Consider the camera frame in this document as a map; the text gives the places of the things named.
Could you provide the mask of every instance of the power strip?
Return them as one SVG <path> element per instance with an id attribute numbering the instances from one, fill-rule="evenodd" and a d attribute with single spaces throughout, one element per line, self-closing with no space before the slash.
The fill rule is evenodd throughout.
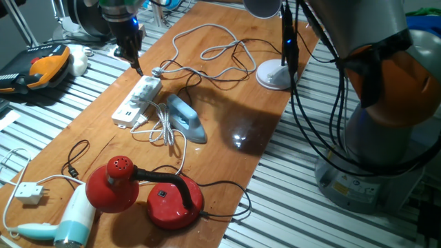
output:
<path id="1" fill-rule="evenodd" d="M 161 80 L 152 76 L 143 76 L 123 103 L 112 115 L 113 122 L 120 128 L 133 127 L 139 116 L 149 106 L 146 101 L 153 101 L 162 88 Z"/>

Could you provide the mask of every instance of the wooden table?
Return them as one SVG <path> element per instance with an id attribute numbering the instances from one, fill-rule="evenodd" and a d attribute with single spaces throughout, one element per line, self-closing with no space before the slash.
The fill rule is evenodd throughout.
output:
<path id="1" fill-rule="evenodd" d="M 220 7 L 210 3 L 197 3 L 178 23 L 170 28 L 141 58 L 144 73 L 161 61 L 174 56 L 172 39 L 178 33 L 204 23 L 217 23 L 229 28 L 238 39 L 265 39 L 280 49 L 280 18 L 256 19 L 243 10 Z M 309 49 L 317 44 L 317 38 L 306 23 L 301 23 L 302 33 Z M 176 42 L 181 53 L 179 63 L 204 70 L 208 74 L 218 74 L 223 68 L 234 65 L 231 52 L 226 52 L 215 61 L 202 61 L 199 54 L 206 48 L 228 44 L 232 38 L 217 28 L 203 28 Z M 302 43 L 300 45 L 300 71 L 309 58 Z M 272 48 L 260 41 L 247 42 L 258 65 L 268 59 L 280 58 Z M 248 68 L 251 61 L 244 52 L 238 58 L 245 61 Z M 177 93 L 185 81 L 186 72 L 164 74 L 163 89 L 156 101 L 165 101 L 167 96 Z M 240 78 L 243 73 L 228 72 L 223 78 Z M 139 76 L 128 70 L 120 76 L 100 97 L 68 125 L 30 163 L 24 181 L 37 181 L 46 176 L 59 174 L 62 164 L 67 161 L 73 144 L 88 139 L 90 149 L 74 166 L 79 178 L 86 181 L 99 166 L 116 155 L 129 156 L 135 164 L 145 169 L 159 165 L 180 165 L 183 153 L 183 139 L 176 137 L 175 147 L 165 147 L 161 142 L 151 144 L 148 135 L 132 137 L 129 130 L 122 130 L 113 124 L 111 115 L 127 96 Z M 207 133 L 205 145 L 189 143 L 184 172 L 199 183 L 215 180 L 233 180 L 247 185 L 256 165 L 278 123 L 289 92 L 271 91 L 256 82 L 255 74 L 240 83 L 210 83 L 208 80 L 189 90 Z M 151 129 L 152 121 L 140 130 Z M 23 206 L 13 200 L 8 212 L 7 223 L 15 227 L 24 223 L 58 224 L 66 204 L 72 195 L 72 188 L 65 180 L 56 179 L 44 184 L 50 189 L 37 206 Z M 200 219 L 195 225 L 180 231 L 164 231 L 156 228 L 147 217 L 145 201 L 152 186 L 143 186 L 139 199 L 127 211 L 120 214 L 103 214 L 97 219 L 89 238 L 89 247 L 217 247 L 228 226 L 229 219 Z M 0 189 L 0 210 L 12 191 L 7 185 Z M 217 185 L 202 188 L 205 197 L 205 211 L 216 214 L 231 214 L 242 196 L 242 191 L 233 185 Z M 3 235 L 9 237 L 2 227 Z M 17 243 L 22 247 L 51 245 L 51 242 L 29 241 L 21 238 Z"/>

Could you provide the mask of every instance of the white cable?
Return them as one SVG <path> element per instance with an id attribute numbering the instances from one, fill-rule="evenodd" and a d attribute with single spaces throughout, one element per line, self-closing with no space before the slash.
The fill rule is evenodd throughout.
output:
<path id="1" fill-rule="evenodd" d="M 12 199 L 14 198 L 14 195 L 15 195 L 15 192 L 17 191 L 18 185 L 21 183 L 21 180 L 23 179 L 23 176 L 24 176 L 24 174 L 25 174 L 25 171 L 26 171 L 26 169 L 28 168 L 28 165 L 29 165 L 29 162 L 30 162 L 31 155 L 30 155 L 30 152 L 29 152 L 28 150 L 26 150 L 25 148 L 16 148 L 16 149 L 12 149 L 12 150 L 10 150 L 10 151 L 9 151 L 9 152 L 3 157 L 3 159 L 2 159 L 1 162 L 0 162 L 0 163 L 3 163 L 3 161 L 5 160 L 5 158 L 7 158 L 9 155 L 12 155 L 12 153 L 15 153 L 15 152 L 18 152 L 18 151 L 21 151 L 21 150 L 26 151 L 26 152 L 28 153 L 28 161 L 26 162 L 26 165 L 24 166 L 24 168 L 21 170 L 20 177 L 19 177 L 17 183 L 15 184 L 15 186 L 14 186 L 14 190 L 12 190 L 11 196 L 9 197 L 8 202 L 6 203 L 5 210 L 3 211 L 3 226 L 6 228 L 6 230 L 9 231 L 9 234 L 10 234 L 11 237 L 13 237 L 13 238 L 18 237 L 19 235 L 18 235 L 18 234 L 16 234 L 16 235 L 12 234 L 12 232 L 10 231 L 10 228 L 6 225 L 6 214 L 8 213 L 8 208 L 9 208 L 11 202 L 12 202 Z"/>
<path id="2" fill-rule="evenodd" d="M 175 173 L 176 175 L 179 175 L 180 172 L 182 171 L 182 169 L 184 168 L 184 162 L 185 162 L 185 154 L 187 153 L 187 137 L 185 137 L 184 133 L 182 133 L 179 130 L 173 130 L 175 132 L 178 132 L 182 135 L 182 137 L 184 138 L 184 151 L 183 151 L 183 155 L 182 155 L 182 162 L 181 162 L 181 166 L 179 167 L 178 171 Z M 144 130 L 144 131 L 137 131 L 137 132 L 132 132 L 130 131 L 132 134 L 142 134 L 142 133 L 148 133 L 148 132 L 158 132 L 158 130 Z M 139 185 L 144 185 L 150 182 L 142 182 L 139 183 Z"/>
<path id="3" fill-rule="evenodd" d="M 182 135 L 184 138 L 184 150 L 182 155 L 182 162 L 181 166 L 179 167 L 178 171 L 175 173 L 176 175 L 179 175 L 182 169 L 184 168 L 184 162 L 185 162 L 185 154 L 187 153 L 187 137 L 185 137 L 184 133 L 182 133 L 179 130 L 172 129 L 172 126 L 169 122 L 169 113 L 168 113 L 168 107 L 164 103 L 155 104 L 152 101 L 145 101 L 150 103 L 156 108 L 156 113 L 158 114 L 159 121 L 154 125 L 153 130 L 143 130 L 143 131 L 135 131 L 138 127 L 140 127 L 143 123 L 136 123 L 135 126 L 130 130 L 131 134 L 145 134 L 150 133 L 149 140 L 150 142 L 156 142 L 160 137 L 164 136 L 164 145 L 174 145 L 174 132 L 178 132 Z M 156 128 L 161 125 L 163 129 L 157 130 Z M 159 132 L 160 134 L 153 138 L 152 135 L 155 132 Z M 144 185 L 149 182 L 142 182 L 139 185 Z"/>
<path id="4" fill-rule="evenodd" d="M 41 179 L 40 181 L 38 181 L 37 184 L 41 184 L 41 183 L 47 182 L 47 181 L 49 181 L 51 179 L 54 179 L 54 178 L 64 178 L 64 179 L 70 180 L 72 182 L 76 182 L 76 183 L 78 183 L 80 185 L 84 184 L 84 182 L 82 180 L 78 180 L 76 178 L 73 178 L 71 176 L 66 176 L 66 175 L 52 175 L 52 176 L 48 176 L 47 178 L 44 178 L 44 179 Z"/>
<path id="5" fill-rule="evenodd" d="M 191 30 L 188 30 L 188 31 L 182 32 L 182 33 L 176 35 L 176 36 L 173 38 L 173 42 L 172 42 L 172 43 L 173 43 L 174 49 L 176 50 L 176 54 L 174 55 L 173 59 L 171 59 L 171 60 L 172 60 L 172 61 L 175 61 L 176 58 L 177 58 L 178 55 L 179 55 L 179 49 L 178 49 L 178 47 L 176 46 L 176 40 L 177 40 L 178 38 L 183 37 L 183 36 L 185 36 L 185 35 L 187 35 L 187 34 L 193 32 L 193 31 L 195 31 L 195 30 L 197 30 L 197 29 L 199 29 L 199 28 L 204 28 L 204 27 L 208 27 L 208 26 L 213 26 L 213 27 L 216 27 L 216 28 L 220 28 L 220 29 L 222 29 L 222 30 L 228 32 L 228 34 L 231 35 L 231 36 L 233 37 L 234 41 L 232 41 L 232 42 L 231 42 L 230 44 L 228 44 L 228 45 L 218 45 L 218 46 L 215 46 L 215 47 L 208 48 L 208 49 L 204 50 L 204 51 L 201 53 L 201 59 L 202 59 L 202 60 L 204 60 L 204 61 L 211 61 L 211 60 L 214 60 L 214 59 L 218 58 L 220 55 L 222 55 L 222 54 L 223 54 L 225 51 L 227 51 L 228 49 L 233 48 L 233 47 L 239 42 L 239 40 L 236 38 L 236 36 L 234 36 L 234 34 L 233 34 L 231 31 L 229 31 L 229 30 L 228 30 L 226 27 L 224 27 L 224 26 L 217 25 L 217 24 L 213 24 L 213 23 L 208 23 L 208 24 L 200 25 L 200 26 L 198 26 L 198 27 L 192 28 Z M 249 57 L 249 58 L 251 59 L 251 61 L 253 62 L 253 66 L 254 66 L 254 67 L 253 67 L 252 70 L 240 69 L 240 68 L 237 68 L 237 67 L 230 67 L 230 68 L 227 68 L 227 69 L 223 70 L 221 73 L 217 74 L 216 76 L 208 76 L 208 75 L 202 74 L 202 73 L 200 73 L 198 70 L 193 69 L 193 68 L 190 68 L 190 67 L 182 67 L 182 68 L 179 68 L 179 69 L 176 69 L 176 70 L 165 70 L 166 68 L 168 68 L 168 66 L 169 66 L 170 64 L 172 64 L 172 62 L 169 61 L 169 62 L 167 62 L 163 67 L 161 67 L 161 68 L 155 68 L 154 71 L 152 71 L 152 74 L 153 74 L 154 76 L 160 76 L 162 73 L 172 73 L 172 72 L 179 72 L 179 71 L 181 71 L 181 70 L 190 70 L 190 71 L 192 71 L 192 72 L 194 72 L 194 73 L 196 73 L 196 74 L 198 74 L 198 75 L 200 75 L 200 76 L 202 76 L 202 77 L 205 77 L 206 79 L 217 79 L 218 77 L 224 75 L 224 73 L 226 73 L 226 72 L 228 72 L 228 71 L 230 71 L 230 70 L 238 70 L 238 71 L 241 71 L 241 72 L 254 72 L 254 71 L 256 70 L 256 68 L 257 68 L 256 62 L 255 62 L 253 56 L 249 53 L 249 50 L 247 49 L 247 46 L 246 46 L 243 42 L 240 42 L 240 44 L 243 46 L 244 51 L 247 53 L 248 57 Z M 219 49 L 222 49 L 222 50 L 221 50 L 218 54 L 216 54 L 216 55 L 214 55 L 214 56 L 212 56 L 212 57 L 209 57 L 209 58 L 205 58 L 205 57 L 204 57 L 204 55 L 207 54 L 208 52 L 211 52 L 211 51 L 214 51 L 214 50 L 219 50 Z"/>
<path id="6" fill-rule="evenodd" d="M 135 125 L 131 130 L 130 133 L 132 134 L 142 134 L 149 132 L 149 140 L 150 142 L 154 143 L 157 142 L 162 136 L 164 137 L 164 145 L 174 145 L 174 135 L 173 135 L 173 129 L 172 125 L 169 122 L 169 113 L 168 113 L 168 107 L 165 103 L 159 103 L 156 104 L 152 101 L 144 101 L 146 103 L 150 103 L 156 108 L 156 114 L 158 115 L 158 122 L 154 125 L 153 130 L 148 131 L 137 131 L 135 132 L 135 129 L 138 128 L 140 125 Z M 153 133 L 159 132 L 159 135 L 156 138 L 153 138 Z"/>

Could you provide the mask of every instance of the blue iron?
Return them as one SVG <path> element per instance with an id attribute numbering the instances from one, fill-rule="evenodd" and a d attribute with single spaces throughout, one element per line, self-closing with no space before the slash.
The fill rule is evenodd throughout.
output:
<path id="1" fill-rule="evenodd" d="M 167 98 L 167 107 L 170 111 L 170 123 L 181 131 L 187 140 L 199 144 L 207 142 L 207 135 L 196 111 L 175 94 Z"/>

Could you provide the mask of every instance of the metal slatted floor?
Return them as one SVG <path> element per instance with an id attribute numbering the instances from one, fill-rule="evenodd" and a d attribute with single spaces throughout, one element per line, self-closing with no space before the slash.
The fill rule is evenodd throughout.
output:
<path id="1" fill-rule="evenodd" d="M 167 14 L 174 24 L 185 12 L 189 0 Z M 222 3 L 243 9 L 240 4 Z M 152 13 L 145 11 L 139 21 L 146 24 L 145 52 L 167 30 L 155 28 Z M 305 16 L 299 14 L 301 21 Z M 69 76 L 54 89 L 14 96 L 10 108 L 20 118 L 0 132 L 0 158 L 13 148 L 25 147 L 36 156 L 81 111 L 120 76 L 129 65 L 108 56 L 109 49 L 94 50 L 87 72 L 80 77 Z M 319 43 L 314 55 L 332 59 L 327 48 Z M 306 113 L 319 132 L 325 135 L 327 120 L 336 97 L 338 72 L 332 64 L 311 60 L 298 86 Z M 349 92 L 348 116 L 358 103 L 353 90 Z M 312 141 L 324 147 L 306 128 Z M 405 206 L 395 216 L 355 214 L 345 211 L 325 198 L 318 190 L 314 166 L 318 155 L 310 148 L 298 130 L 290 104 L 283 112 L 263 157 L 248 185 L 253 208 L 248 216 L 234 218 L 220 247 L 415 247 L 416 222 L 419 210 Z M 11 179 L 23 168 L 25 160 L 12 157 L 7 165 L 0 165 L 2 178 Z M 243 198 L 237 211 L 247 207 Z"/>

